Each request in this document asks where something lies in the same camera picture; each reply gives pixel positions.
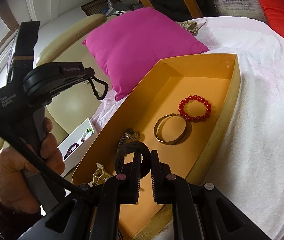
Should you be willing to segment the person's left hand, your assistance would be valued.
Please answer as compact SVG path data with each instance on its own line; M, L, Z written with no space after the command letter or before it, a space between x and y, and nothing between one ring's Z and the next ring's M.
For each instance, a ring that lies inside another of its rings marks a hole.
M41 146L41 156L45 159L47 167L61 175L65 164L57 147L57 140L51 134L53 124L50 119L45 118L43 126L47 136ZM0 151L1 204L17 213L33 214L40 210L40 203L24 179L25 169L37 172L37 169L14 148L7 147Z

